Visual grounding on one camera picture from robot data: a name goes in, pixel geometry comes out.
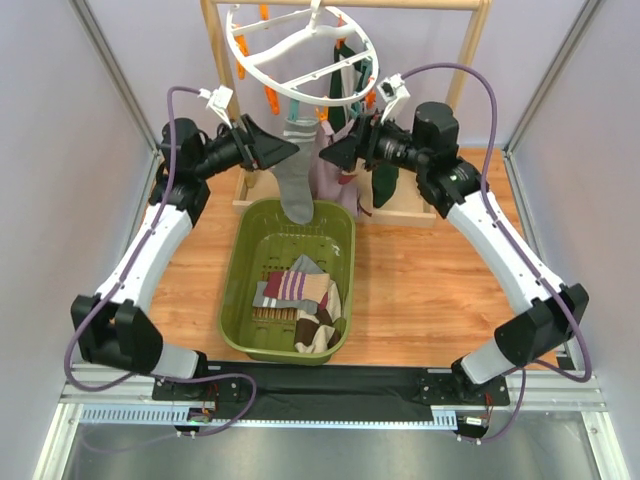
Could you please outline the pink sock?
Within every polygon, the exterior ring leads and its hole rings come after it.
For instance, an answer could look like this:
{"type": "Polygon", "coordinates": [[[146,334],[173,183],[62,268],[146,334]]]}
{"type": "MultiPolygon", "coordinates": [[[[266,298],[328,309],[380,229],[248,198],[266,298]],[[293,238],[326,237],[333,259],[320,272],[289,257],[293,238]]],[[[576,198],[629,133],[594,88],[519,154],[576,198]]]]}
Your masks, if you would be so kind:
{"type": "Polygon", "coordinates": [[[322,121],[317,131],[311,166],[309,170],[309,186],[314,200],[326,200],[337,204],[351,212],[354,217],[369,212],[361,205],[361,191],[355,176],[346,175],[334,164],[323,160],[319,152],[343,139],[353,127],[349,120],[340,130],[334,131],[328,121],[322,121]]]}

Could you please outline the dark green sock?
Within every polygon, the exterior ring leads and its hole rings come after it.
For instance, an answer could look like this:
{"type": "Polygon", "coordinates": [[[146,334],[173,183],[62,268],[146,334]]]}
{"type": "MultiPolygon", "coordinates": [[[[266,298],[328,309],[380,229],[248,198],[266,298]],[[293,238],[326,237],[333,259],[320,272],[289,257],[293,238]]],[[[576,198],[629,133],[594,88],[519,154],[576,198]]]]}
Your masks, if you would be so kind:
{"type": "MultiPolygon", "coordinates": [[[[356,52],[351,49],[345,40],[338,40],[333,50],[333,60],[338,62],[347,58],[351,58],[356,52]]],[[[372,72],[371,61],[368,59],[356,61],[354,64],[357,70],[355,93],[360,93],[366,82],[369,80],[372,72]]],[[[336,70],[331,74],[329,97],[331,99],[343,98],[341,91],[340,70],[336,70]]],[[[342,129],[347,121],[353,118],[353,114],[370,110],[375,104],[375,94],[369,93],[364,100],[351,103],[347,106],[338,106],[329,108],[329,123],[334,131],[342,129]]],[[[380,166],[372,172],[371,188],[373,194],[372,205],[378,209],[387,203],[396,190],[397,180],[399,177],[399,169],[394,166],[380,166]]]]}

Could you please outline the teal clothes clip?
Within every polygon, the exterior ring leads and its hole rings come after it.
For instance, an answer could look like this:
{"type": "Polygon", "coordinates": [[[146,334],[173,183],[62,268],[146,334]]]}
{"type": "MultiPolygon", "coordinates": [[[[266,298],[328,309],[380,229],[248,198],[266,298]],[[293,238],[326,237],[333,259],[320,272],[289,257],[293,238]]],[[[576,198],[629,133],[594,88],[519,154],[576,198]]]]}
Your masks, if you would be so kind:
{"type": "Polygon", "coordinates": [[[299,118],[299,108],[300,108],[300,102],[296,99],[291,99],[289,101],[289,110],[288,110],[288,115],[287,115],[287,119],[291,122],[297,121],[299,118]]]}

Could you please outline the white round clip hanger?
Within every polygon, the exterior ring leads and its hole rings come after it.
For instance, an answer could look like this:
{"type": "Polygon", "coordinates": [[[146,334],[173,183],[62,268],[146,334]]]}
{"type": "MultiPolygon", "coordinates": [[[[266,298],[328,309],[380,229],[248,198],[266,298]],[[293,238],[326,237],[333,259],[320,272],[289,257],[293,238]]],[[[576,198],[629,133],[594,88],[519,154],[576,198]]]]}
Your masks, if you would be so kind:
{"type": "Polygon", "coordinates": [[[237,66],[277,94],[314,106],[347,106],[362,100],[380,74],[378,54],[363,27],[343,10],[312,1],[308,6],[261,19],[248,7],[232,5],[224,21],[225,37],[237,66]],[[356,54],[335,62],[338,40],[356,54]],[[347,98],[329,97],[331,74],[356,61],[371,61],[364,89],[347,98]]]}

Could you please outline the grey striped sock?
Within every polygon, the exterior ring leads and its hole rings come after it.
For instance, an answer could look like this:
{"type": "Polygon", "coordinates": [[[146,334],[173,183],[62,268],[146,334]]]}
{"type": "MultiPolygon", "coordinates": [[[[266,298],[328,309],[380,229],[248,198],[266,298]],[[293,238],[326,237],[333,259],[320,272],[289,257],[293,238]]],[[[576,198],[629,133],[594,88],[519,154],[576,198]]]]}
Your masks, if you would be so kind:
{"type": "Polygon", "coordinates": [[[252,306],[256,308],[274,308],[285,309],[295,308],[303,310],[304,312],[315,315],[318,310],[318,304],[310,300],[282,300],[267,297],[265,295],[267,283],[265,281],[258,281],[256,291],[252,301],[252,306]]]}

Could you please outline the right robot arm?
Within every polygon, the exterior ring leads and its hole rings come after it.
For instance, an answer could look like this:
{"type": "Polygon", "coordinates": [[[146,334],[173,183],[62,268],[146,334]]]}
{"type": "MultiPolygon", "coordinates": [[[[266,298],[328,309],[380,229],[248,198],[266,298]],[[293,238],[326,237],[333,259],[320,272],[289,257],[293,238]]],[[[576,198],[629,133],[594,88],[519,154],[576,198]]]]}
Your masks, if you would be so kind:
{"type": "Polygon", "coordinates": [[[343,171],[391,165],[415,174],[425,202],[474,247],[514,313],[492,339],[457,360],[459,383],[474,388],[536,362],[576,337],[589,302],[581,284],[567,285],[537,257],[500,211],[488,183],[458,153],[459,123],[443,103],[420,104],[411,130],[379,114],[361,115],[348,134],[320,152],[343,171]]]}

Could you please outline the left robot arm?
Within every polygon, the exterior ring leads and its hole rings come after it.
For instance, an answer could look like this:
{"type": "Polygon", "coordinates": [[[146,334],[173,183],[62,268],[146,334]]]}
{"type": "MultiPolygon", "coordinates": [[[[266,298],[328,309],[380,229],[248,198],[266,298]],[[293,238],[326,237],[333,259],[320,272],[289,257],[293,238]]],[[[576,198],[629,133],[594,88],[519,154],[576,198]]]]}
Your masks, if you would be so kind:
{"type": "Polygon", "coordinates": [[[93,295],[79,295],[72,303],[82,359],[141,375],[201,376],[205,355],[167,343],[149,319],[155,290],[200,219],[210,196],[209,178],[235,166],[267,170],[298,150],[262,130],[248,115],[231,125],[220,124],[215,137],[189,118],[167,123],[162,129],[164,161],[133,243],[93,295]]]}

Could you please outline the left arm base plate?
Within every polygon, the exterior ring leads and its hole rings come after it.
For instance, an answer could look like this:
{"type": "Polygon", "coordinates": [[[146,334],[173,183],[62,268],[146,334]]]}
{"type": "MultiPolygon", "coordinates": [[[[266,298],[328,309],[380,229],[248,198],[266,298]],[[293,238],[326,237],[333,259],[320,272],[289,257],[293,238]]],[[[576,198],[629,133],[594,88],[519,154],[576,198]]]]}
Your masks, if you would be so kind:
{"type": "Polygon", "coordinates": [[[155,401],[222,401],[238,403],[250,398],[253,387],[244,377],[237,377],[241,370],[234,364],[220,364],[212,366],[204,377],[220,376],[231,373],[233,377],[207,382],[185,383],[164,381],[153,387],[152,399],[155,401]]]}

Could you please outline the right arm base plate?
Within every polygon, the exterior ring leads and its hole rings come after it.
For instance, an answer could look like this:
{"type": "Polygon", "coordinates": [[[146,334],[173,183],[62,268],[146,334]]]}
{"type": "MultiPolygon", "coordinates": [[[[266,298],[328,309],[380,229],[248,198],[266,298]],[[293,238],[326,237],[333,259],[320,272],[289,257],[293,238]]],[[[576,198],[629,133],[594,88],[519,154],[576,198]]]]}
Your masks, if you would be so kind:
{"type": "Polygon", "coordinates": [[[508,406],[506,380],[496,377],[483,384],[464,380],[450,369],[421,369],[417,374],[419,399],[431,406],[508,406]]]}

